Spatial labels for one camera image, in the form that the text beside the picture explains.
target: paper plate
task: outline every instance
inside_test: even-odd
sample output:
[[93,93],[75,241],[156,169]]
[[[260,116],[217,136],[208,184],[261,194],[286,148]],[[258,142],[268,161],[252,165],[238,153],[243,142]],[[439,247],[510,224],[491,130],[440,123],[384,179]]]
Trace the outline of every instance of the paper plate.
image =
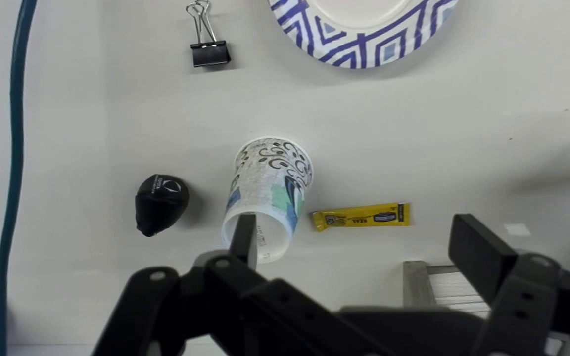
[[458,0],[269,0],[283,31],[321,62],[379,67],[418,49]]

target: green cable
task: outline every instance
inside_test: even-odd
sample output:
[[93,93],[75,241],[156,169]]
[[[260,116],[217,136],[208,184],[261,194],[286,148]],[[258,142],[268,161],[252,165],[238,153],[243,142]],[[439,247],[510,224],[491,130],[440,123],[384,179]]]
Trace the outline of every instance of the green cable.
[[0,241],[0,356],[7,355],[7,269],[23,178],[23,77],[25,54],[37,0],[23,0],[14,32],[10,67],[10,182]]

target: binder clip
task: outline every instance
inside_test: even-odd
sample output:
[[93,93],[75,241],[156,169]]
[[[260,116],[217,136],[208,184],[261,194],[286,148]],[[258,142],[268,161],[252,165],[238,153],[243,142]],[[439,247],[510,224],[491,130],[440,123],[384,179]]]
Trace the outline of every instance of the binder clip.
[[[209,0],[197,0],[186,6],[186,12],[195,20],[195,30],[197,31],[197,43],[190,45],[192,62],[195,67],[226,64],[231,60],[226,41],[218,41],[215,37],[215,32],[208,18],[209,11]],[[212,39],[211,42],[203,42],[204,27]]]

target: patterned paper cup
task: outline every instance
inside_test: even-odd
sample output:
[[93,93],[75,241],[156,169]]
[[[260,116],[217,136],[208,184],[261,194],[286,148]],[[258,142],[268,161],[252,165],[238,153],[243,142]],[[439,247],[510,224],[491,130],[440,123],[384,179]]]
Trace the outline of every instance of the patterned paper cup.
[[309,155],[291,140],[252,140],[235,158],[221,236],[230,246],[241,214],[256,214],[258,263],[280,259],[287,251],[312,185]]

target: blue patterned plate rim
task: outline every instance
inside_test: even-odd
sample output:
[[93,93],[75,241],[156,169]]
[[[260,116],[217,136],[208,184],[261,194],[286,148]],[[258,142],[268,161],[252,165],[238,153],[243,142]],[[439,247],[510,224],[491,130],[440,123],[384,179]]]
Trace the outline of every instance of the blue patterned plate rim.
[[269,0],[285,33],[323,63],[343,68],[379,67],[417,50],[441,28],[459,0],[412,0],[402,12],[365,30],[340,27],[306,0]]

